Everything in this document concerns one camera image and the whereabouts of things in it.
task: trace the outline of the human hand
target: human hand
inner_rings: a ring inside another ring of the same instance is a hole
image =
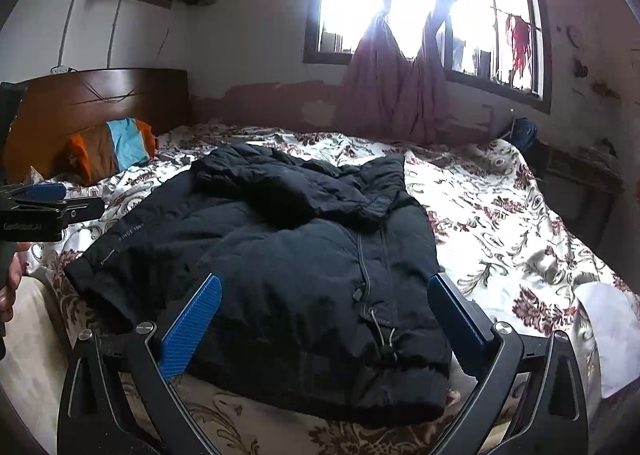
[[[30,245],[29,242],[20,242],[18,251],[26,251]],[[21,278],[22,266],[18,255],[14,255],[6,272],[6,285],[0,289],[0,322],[8,322],[14,317],[15,290],[18,289]]]

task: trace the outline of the pink curtain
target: pink curtain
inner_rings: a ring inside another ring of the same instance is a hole
[[[388,134],[402,81],[410,70],[386,16],[392,0],[371,21],[351,59],[336,127],[351,135],[379,138]]]
[[[386,24],[391,0],[356,49],[338,111],[340,130],[418,144],[436,141],[449,120],[446,80],[436,33],[457,0],[436,0],[413,63],[405,60]]]

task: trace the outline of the brown headboard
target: brown headboard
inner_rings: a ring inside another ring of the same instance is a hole
[[[68,169],[69,135],[110,120],[137,118],[157,136],[192,123],[187,73],[178,69],[99,69],[28,82],[4,147],[9,182],[33,166],[44,178]]]

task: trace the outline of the floral bedsheet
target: floral bedsheet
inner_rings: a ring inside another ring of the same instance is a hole
[[[338,166],[404,153],[406,188],[429,216],[444,271],[492,320],[508,321],[518,332],[530,335],[565,330],[577,354],[588,402],[593,406],[599,401],[596,344],[574,288],[599,280],[630,291],[545,205],[524,159],[504,141],[481,147],[425,149],[336,133],[294,134],[279,128],[215,124],[177,128],[160,136],[158,156],[146,166],[133,166],[90,188],[68,183],[70,196],[103,197],[107,206],[104,215],[97,221],[69,226],[56,244],[32,244],[26,254],[28,273],[52,285],[72,342],[83,328],[100,327],[100,320],[78,297],[63,268],[154,188],[188,168],[191,161],[222,143],[237,142],[271,146]],[[187,374],[174,378],[173,383],[204,432],[225,455],[406,455],[430,451],[476,381],[463,374],[454,360],[448,406],[439,420],[377,430],[276,409]],[[128,379],[124,384],[136,419],[151,431],[134,385]],[[524,379],[518,378],[487,447],[500,440],[523,387]]]

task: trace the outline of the orange and blue fabric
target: orange and blue fabric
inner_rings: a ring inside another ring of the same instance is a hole
[[[67,155],[86,186],[143,164],[156,154],[151,127],[132,118],[108,121],[69,137]]]

